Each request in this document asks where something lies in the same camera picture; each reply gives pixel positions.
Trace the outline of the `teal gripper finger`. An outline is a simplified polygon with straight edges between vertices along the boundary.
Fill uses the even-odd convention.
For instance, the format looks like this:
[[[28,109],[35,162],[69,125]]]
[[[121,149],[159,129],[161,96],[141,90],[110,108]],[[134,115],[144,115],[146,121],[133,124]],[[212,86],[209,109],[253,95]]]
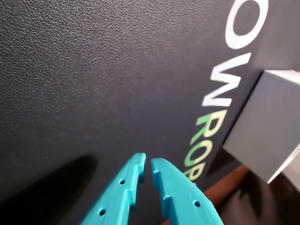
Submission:
[[[82,225],[126,225],[136,208],[138,183],[144,181],[145,153],[134,154],[95,201]]]
[[[222,225],[213,203],[177,167],[163,158],[151,160],[154,188],[162,215],[171,225]]]

